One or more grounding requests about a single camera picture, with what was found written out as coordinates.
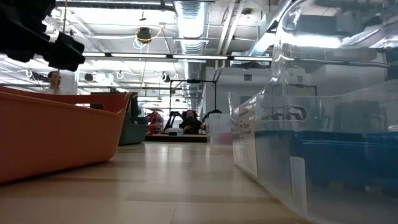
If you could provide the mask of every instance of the person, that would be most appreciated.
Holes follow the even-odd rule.
[[[41,93],[55,94],[55,95],[67,95],[61,88],[61,76],[58,71],[49,72],[48,75],[50,88],[44,89]]]
[[[185,121],[180,127],[183,129],[183,134],[199,134],[199,129],[206,131],[206,126],[198,120],[196,111],[188,110],[186,112]]]

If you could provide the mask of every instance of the label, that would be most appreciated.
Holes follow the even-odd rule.
[[[239,142],[234,142],[235,163],[257,177],[256,140],[253,105],[239,107]]]

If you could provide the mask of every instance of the orange plastic bin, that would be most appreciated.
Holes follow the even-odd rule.
[[[46,95],[0,86],[0,183],[107,161],[128,94]],[[75,106],[97,103],[104,110]]]

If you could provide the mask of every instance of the ceiling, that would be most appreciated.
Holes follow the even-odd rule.
[[[58,1],[57,5],[63,5],[62,1]],[[276,9],[278,0],[243,0],[243,13],[240,14],[236,29],[234,31],[234,39],[231,40],[227,54],[232,52],[244,52],[249,50],[255,39],[257,38],[257,27],[261,21],[262,15],[268,14]],[[205,47],[205,54],[212,55],[216,53],[223,27],[223,15],[228,10],[230,0],[219,0],[211,2],[207,9],[206,18],[206,39],[208,43]],[[180,54],[180,42],[174,41],[173,38],[178,37],[177,18],[173,11],[158,10],[142,10],[142,9],[111,9],[107,7],[67,7],[67,21],[63,23],[63,15],[65,7],[56,7],[51,17],[44,20],[47,24],[46,34],[56,39],[58,32],[65,30],[65,33],[73,36],[74,39],[85,45],[85,52],[142,52],[156,54]],[[234,13],[229,29],[233,26],[238,13]],[[141,46],[134,43],[136,32],[140,27],[148,27],[150,34],[154,38],[150,44]],[[47,75],[49,71],[54,70],[47,66],[40,57],[31,60],[28,63],[17,62],[0,55],[0,83],[7,84],[33,84],[40,81],[33,80],[27,76],[27,70]],[[206,79],[211,80],[215,72],[214,66],[206,69]],[[87,73],[101,73],[106,76],[112,75],[112,85],[128,87],[129,91],[139,91],[140,101],[146,96],[157,98],[162,97],[162,101],[169,96],[168,90],[156,90],[156,88],[167,88],[169,83],[164,83],[160,76],[165,73],[171,79],[184,80],[184,63],[179,61],[145,61],[128,60],[86,60],[79,67],[79,85],[100,86],[104,83],[85,81]],[[218,80],[224,84],[242,84],[250,85],[250,82],[244,82],[243,74],[253,73],[253,83],[262,82],[264,77],[268,76],[267,71],[250,69],[243,71],[241,68],[226,68]],[[186,83],[182,83],[179,87],[184,89]],[[30,87],[29,90],[36,91],[39,88]],[[81,94],[88,94],[91,91],[109,91],[100,88],[82,88],[79,90]],[[178,90],[174,97],[181,97],[184,101],[184,91]],[[189,107],[189,103],[178,103],[173,107]]]

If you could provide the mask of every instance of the man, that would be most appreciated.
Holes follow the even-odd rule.
[[[61,85],[61,76],[58,71],[52,71],[48,75],[50,88],[41,91],[46,94],[54,94],[54,95],[67,95],[65,91],[60,87]]]
[[[204,126],[198,119],[197,113],[193,110],[187,111],[187,116],[185,121],[180,125],[183,128],[184,134],[199,134],[199,129],[206,131],[206,126]]]

